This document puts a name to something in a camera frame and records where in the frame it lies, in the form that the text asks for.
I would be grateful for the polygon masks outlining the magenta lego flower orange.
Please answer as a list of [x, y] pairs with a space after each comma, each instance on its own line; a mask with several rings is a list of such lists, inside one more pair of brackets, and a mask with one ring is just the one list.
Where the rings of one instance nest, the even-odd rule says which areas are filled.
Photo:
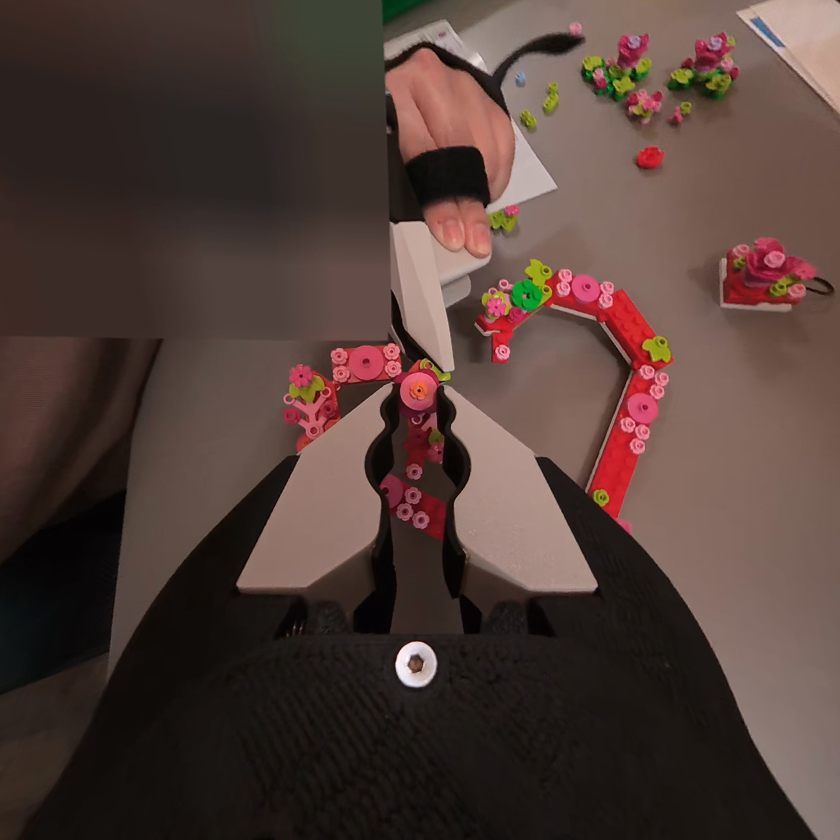
[[400, 414], [409, 427], [432, 431], [437, 425], [439, 379], [432, 368], [404, 372], [395, 378], [399, 384]]

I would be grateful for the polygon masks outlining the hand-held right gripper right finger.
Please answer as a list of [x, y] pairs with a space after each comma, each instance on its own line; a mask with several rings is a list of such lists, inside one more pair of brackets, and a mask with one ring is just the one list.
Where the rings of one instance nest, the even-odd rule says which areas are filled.
[[444, 540], [454, 597], [528, 601], [593, 593], [595, 577], [541, 470], [520, 440], [441, 387], [444, 470], [456, 486]]

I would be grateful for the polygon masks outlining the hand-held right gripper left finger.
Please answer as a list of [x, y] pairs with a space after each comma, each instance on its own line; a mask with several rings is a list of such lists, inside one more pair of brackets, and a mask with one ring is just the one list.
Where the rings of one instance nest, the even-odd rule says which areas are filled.
[[364, 459], [385, 431], [391, 393], [383, 386], [302, 450], [238, 577], [241, 592], [362, 601], [373, 591], [382, 498]]

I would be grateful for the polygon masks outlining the dark teal chair seat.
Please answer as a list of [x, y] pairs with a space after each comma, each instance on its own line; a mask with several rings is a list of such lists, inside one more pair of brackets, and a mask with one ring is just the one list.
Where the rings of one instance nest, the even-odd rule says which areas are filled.
[[1, 692], [108, 652], [126, 494], [42, 528], [1, 567]]

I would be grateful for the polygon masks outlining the lego rose and leaves cluster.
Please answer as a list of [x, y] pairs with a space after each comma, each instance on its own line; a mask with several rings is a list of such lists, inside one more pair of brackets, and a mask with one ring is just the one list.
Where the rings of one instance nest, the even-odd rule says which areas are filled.
[[582, 78], [592, 86], [597, 96], [621, 102], [644, 80], [653, 64], [647, 57], [649, 34], [623, 35], [617, 44], [617, 54], [606, 59], [587, 56], [581, 64]]
[[695, 43], [695, 55], [685, 59], [668, 78], [667, 88], [683, 91], [696, 86], [710, 99], [723, 99], [739, 77], [732, 57], [737, 40], [726, 31]]

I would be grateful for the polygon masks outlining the small lego heart charm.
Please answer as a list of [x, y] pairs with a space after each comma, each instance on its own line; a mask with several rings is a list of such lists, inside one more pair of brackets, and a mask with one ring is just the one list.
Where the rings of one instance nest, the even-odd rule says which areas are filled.
[[786, 252], [775, 238], [729, 249], [719, 261], [721, 308], [745, 312], [791, 312], [818, 281], [816, 268]]

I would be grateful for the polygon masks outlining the person's grey-brown clothing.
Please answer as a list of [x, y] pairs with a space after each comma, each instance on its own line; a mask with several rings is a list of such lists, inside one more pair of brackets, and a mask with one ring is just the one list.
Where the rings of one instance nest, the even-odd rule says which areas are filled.
[[1, 339], [1, 560], [124, 490], [159, 339]]

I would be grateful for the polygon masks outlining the person's left hand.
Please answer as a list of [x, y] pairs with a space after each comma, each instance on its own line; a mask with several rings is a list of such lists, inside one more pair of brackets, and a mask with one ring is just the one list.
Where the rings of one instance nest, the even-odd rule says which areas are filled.
[[[516, 141], [512, 121], [469, 73], [446, 66], [428, 48], [421, 48], [385, 73], [397, 117], [404, 162], [448, 147], [469, 146], [480, 152], [490, 200], [509, 184]], [[447, 250], [467, 250], [484, 258], [492, 241], [487, 211], [476, 199], [460, 196], [430, 203], [425, 222]]]

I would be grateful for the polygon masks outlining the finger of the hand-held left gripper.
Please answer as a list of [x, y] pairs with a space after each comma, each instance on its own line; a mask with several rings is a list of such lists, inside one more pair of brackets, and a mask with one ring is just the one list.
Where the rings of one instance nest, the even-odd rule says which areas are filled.
[[416, 347], [443, 372], [455, 368], [433, 239], [424, 222], [392, 224], [392, 292], [405, 346]]

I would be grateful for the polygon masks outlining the green plastic bin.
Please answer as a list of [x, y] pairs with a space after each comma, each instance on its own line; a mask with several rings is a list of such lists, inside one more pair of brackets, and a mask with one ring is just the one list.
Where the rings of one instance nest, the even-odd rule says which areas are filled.
[[416, 28], [457, 11], [459, 1], [384, 2], [384, 28]]

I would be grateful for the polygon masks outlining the white paper sheet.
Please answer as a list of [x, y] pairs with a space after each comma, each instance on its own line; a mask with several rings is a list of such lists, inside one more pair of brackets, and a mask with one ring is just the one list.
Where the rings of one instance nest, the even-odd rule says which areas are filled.
[[745, 7], [737, 15], [839, 111], [838, 1], [769, 1]]

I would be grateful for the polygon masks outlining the lego instruction booklet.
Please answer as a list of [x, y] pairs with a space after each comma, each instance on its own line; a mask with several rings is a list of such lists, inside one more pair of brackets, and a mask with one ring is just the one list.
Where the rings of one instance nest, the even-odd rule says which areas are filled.
[[[415, 43], [429, 41], [443, 47], [456, 56], [467, 60], [474, 67], [488, 71], [487, 64], [480, 53], [467, 45], [445, 19], [416, 28], [400, 37], [384, 43], [384, 56], [387, 60], [400, 55]], [[522, 204], [533, 198], [551, 193], [557, 189], [552, 176], [547, 172], [538, 156], [533, 152], [528, 140], [520, 130], [519, 118], [511, 119], [516, 138], [516, 151], [511, 171], [511, 179], [505, 192], [488, 206], [489, 213], [495, 213], [512, 204]]]

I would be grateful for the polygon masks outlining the red lego heart frame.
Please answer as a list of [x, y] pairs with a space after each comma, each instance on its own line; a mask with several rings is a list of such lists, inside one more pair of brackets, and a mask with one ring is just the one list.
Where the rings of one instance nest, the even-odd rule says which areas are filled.
[[[491, 338], [493, 364], [509, 362], [515, 329], [547, 308], [597, 322], [627, 362], [629, 373], [621, 400], [585, 490], [596, 505], [631, 532], [630, 523], [620, 518], [620, 513], [669, 383], [665, 368], [673, 354], [668, 340], [651, 328], [624, 290], [591, 276], [575, 275], [569, 269], [553, 271], [536, 259], [531, 260], [524, 279], [514, 284], [499, 280], [483, 295], [481, 305], [483, 312], [476, 328]], [[336, 348], [330, 360], [330, 375], [321, 375], [305, 364], [290, 369], [282, 418], [288, 425], [301, 427], [298, 452], [340, 420], [338, 392], [342, 385], [390, 384], [404, 372], [429, 367], [439, 379], [438, 389], [452, 377], [428, 357], [420, 357], [417, 352], [411, 355], [398, 343]], [[388, 504], [394, 517], [441, 539], [444, 503], [410, 486], [421, 479], [427, 461], [442, 464], [445, 439], [438, 427], [428, 431], [411, 428], [407, 420], [406, 424], [405, 478], [383, 480]]]

